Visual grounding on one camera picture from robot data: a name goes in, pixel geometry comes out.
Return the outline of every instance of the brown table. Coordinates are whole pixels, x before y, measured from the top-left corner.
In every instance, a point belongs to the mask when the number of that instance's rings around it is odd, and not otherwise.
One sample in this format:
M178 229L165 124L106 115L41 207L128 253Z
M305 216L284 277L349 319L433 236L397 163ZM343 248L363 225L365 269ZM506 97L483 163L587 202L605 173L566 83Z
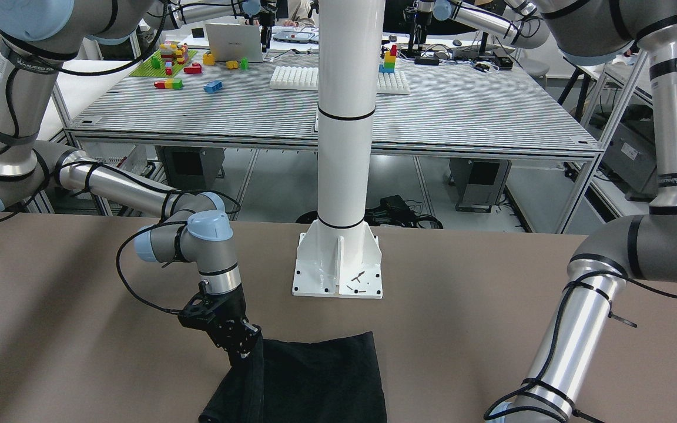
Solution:
M207 335L130 297L116 248L145 219L23 214L0 224L0 421L196 421L225 374ZM372 330L389 421L480 421L518 388L566 283L579 236L377 228L383 300L290 294L298 233L234 223L248 315L267 337L314 342ZM166 306L194 265L124 269ZM675 284L659 286L676 291ZM578 407L611 423L677 421L677 301L629 287Z

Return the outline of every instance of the blue lego brick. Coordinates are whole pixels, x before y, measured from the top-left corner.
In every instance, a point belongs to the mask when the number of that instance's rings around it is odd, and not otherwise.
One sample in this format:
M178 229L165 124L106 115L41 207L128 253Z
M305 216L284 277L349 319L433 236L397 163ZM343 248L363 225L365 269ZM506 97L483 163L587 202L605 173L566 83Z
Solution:
M205 92L213 94L215 93L215 91L218 91L221 88L223 88L223 84L221 83L221 81L214 80L205 86Z

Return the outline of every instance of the person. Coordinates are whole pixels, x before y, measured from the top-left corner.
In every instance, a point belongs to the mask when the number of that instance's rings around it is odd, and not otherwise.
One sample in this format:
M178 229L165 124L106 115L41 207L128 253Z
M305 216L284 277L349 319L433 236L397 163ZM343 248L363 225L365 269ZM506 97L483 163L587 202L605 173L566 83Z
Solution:
M289 0L289 19L283 22L284 26L315 26L315 14L309 17L311 0Z

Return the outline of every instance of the white pillar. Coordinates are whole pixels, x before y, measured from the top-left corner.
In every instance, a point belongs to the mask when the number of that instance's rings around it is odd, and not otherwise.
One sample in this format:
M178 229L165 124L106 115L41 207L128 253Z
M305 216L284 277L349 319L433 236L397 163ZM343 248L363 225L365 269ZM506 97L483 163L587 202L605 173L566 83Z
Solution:
M300 238L292 293L382 298L378 240L363 222L383 0L320 4L316 220Z

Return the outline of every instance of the white column base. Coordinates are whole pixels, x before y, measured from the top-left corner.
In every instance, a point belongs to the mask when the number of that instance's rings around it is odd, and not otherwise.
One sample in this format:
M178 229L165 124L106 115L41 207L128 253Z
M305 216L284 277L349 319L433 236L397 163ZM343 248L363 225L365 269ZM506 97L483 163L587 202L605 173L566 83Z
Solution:
M369 225L335 230L315 220L299 236L292 294L383 298L381 250Z

